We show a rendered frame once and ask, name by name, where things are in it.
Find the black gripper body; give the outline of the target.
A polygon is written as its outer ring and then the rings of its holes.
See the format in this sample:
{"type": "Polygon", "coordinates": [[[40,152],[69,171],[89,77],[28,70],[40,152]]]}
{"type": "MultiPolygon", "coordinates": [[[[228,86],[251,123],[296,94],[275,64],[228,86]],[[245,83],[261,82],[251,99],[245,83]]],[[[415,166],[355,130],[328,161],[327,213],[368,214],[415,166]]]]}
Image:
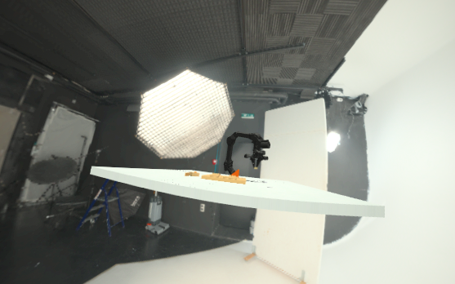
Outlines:
{"type": "Polygon", "coordinates": [[[257,155],[254,155],[254,152],[255,152],[256,149],[257,149],[257,150],[260,150],[259,148],[254,148],[254,149],[253,149],[253,155],[251,155],[251,154],[245,154],[244,157],[245,157],[245,158],[254,158],[254,159],[255,159],[255,158],[258,158],[258,160],[260,159],[260,160],[264,160],[264,161],[269,160],[268,157],[265,157],[265,156],[263,156],[263,157],[258,157],[257,155]]]}

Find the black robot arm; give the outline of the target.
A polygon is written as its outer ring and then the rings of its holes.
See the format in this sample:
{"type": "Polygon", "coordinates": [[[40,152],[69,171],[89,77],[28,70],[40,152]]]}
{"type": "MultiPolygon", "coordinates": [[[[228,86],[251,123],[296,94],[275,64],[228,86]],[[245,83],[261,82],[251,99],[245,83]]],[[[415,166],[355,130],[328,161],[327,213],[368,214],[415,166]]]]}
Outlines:
{"type": "MultiPolygon", "coordinates": [[[[252,143],[254,143],[254,148],[262,148],[262,149],[269,149],[270,148],[270,142],[269,140],[263,140],[261,138],[260,133],[246,133],[246,132],[240,132],[236,131],[233,135],[227,138],[227,144],[228,144],[228,149],[227,149],[227,155],[226,155],[226,160],[224,162],[224,170],[228,171],[230,175],[234,174],[235,171],[232,168],[233,167],[233,161],[231,160],[232,157],[232,151],[233,151],[233,145],[238,137],[243,137],[243,138],[249,138],[250,140],[253,140],[252,143]]],[[[265,155],[265,151],[260,150],[255,150],[254,155],[257,155],[258,157],[263,157],[265,155]]]]}

